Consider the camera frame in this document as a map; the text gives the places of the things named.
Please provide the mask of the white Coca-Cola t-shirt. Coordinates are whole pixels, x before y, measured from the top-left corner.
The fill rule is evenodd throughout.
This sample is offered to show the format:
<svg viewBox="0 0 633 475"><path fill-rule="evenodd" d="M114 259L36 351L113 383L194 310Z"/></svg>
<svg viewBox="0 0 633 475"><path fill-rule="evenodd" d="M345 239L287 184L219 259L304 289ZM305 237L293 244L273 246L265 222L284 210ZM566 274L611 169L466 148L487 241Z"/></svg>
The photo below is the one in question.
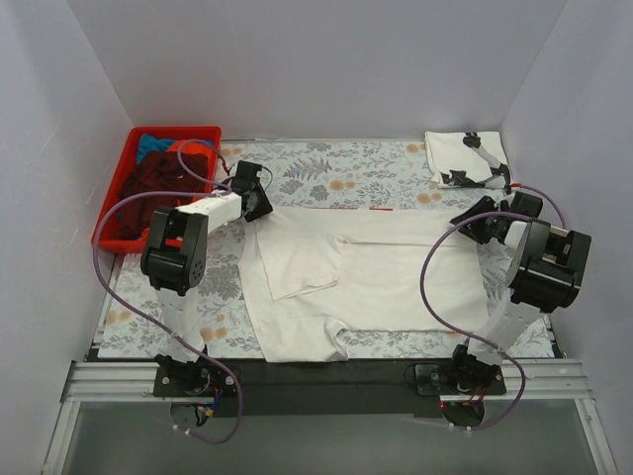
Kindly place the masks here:
<svg viewBox="0 0 633 475"><path fill-rule="evenodd" d="M245 225L242 293L264 358L345 360L342 331L467 331L488 319L476 245L443 211L278 208Z"/></svg>

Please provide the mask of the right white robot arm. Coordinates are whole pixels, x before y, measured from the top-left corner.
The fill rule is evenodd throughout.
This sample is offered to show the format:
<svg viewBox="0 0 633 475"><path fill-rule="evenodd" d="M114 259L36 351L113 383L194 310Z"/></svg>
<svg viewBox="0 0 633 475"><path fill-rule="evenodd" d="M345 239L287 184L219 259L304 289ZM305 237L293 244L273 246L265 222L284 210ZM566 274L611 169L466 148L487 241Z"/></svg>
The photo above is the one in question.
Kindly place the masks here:
<svg viewBox="0 0 633 475"><path fill-rule="evenodd" d="M513 250L506 272L507 288L487 322L456 346L444 380L459 392L485 390L500 378L507 350L534 322L576 300L585 275L591 237L541 221L542 199L514 192L496 202L486 196L450 223L457 226L483 213L512 213L529 223L497 215L478 219L459 230L484 244L494 239Z"/></svg>

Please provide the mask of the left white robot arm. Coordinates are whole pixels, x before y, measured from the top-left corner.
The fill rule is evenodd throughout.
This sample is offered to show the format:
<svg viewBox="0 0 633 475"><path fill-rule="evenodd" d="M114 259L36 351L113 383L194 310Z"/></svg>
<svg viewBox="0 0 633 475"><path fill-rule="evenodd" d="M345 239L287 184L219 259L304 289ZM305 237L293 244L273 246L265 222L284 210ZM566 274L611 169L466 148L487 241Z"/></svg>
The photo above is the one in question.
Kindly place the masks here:
<svg viewBox="0 0 633 475"><path fill-rule="evenodd" d="M250 223L273 211L261 183L272 172L248 161L224 181L228 189L190 204L161 206L153 212L140 268L155 290L163 323L173 331L169 345L155 357L168 381L189 394L205 393L212 370L200 353L206 347L194 316L193 289L206 273L208 235L239 219Z"/></svg>

